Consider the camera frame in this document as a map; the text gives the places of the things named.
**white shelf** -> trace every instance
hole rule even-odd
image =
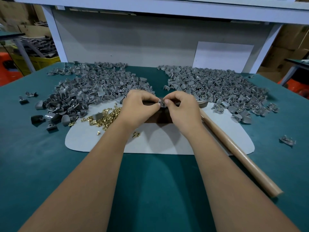
[[[40,5],[309,25],[309,3],[277,0],[15,0]]]

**hammer handle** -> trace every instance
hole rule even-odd
[[[261,187],[271,197],[276,197],[283,193],[283,191],[240,149],[235,142],[226,135],[223,130],[216,125],[207,114],[200,109],[202,120],[214,132],[219,140],[236,156],[236,158],[245,166],[245,168],[252,174]]]

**yellow plastic bin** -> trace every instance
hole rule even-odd
[[[11,54],[11,57],[14,61],[14,63],[19,67],[19,69],[21,70],[21,72],[24,74],[24,75],[28,75],[30,74],[30,70],[29,68],[27,67],[27,64],[25,62],[25,60],[23,59],[23,57],[21,55],[18,55],[18,54]],[[54,57],[54,58],[40,58],[40,57],[29,57],[33,66],[34,66],[34,69],[36,71],[44,68],[44,67],[47,67],[49,65],[52,65],[56,62],[60,62],[60,58],[59,56],[57,57]]]

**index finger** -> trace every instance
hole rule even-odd
[[[183,91],[174,91],[172,93],[169,93],[168,95],[166,95],[164,98],[163,98],[163,101],[164,99],[169,99],[169,100],[172,100],[172,99],[178,99],[180,102],[183,100],[183,98],[185,96],[187,96],[188,94],[183,92]]]
[[[139,90],[138,93],[141,95],[142,101],[153,101],[153,102],[159,102],[159,98],[154,96],[152,93],[149,93],[145,90]]]

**sheet of paper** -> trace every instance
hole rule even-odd
[[[115,101],[90,105],[87,116],[102,112],[109,107],[113,108],[114,105]],[[218,114],[211,109],[212,107],[213,104],[209,103],[203,110],[246,154],[252,153],[254,151],[252,140],[242,126],[231,117],[231,113],[225,109],[223,114]],[[193,155],[189,142],[174,124],[145,123],[136,131],[141,135],[129,138],[125,153]],[[102,127],[90,126],[88,122],[81,122],[78,119],[70,128],[65,145],[72,150],[89,152],[103,133]]]
[[[252,49],[253,45],[199,41],[193,67],[230,69],[241,73]]]

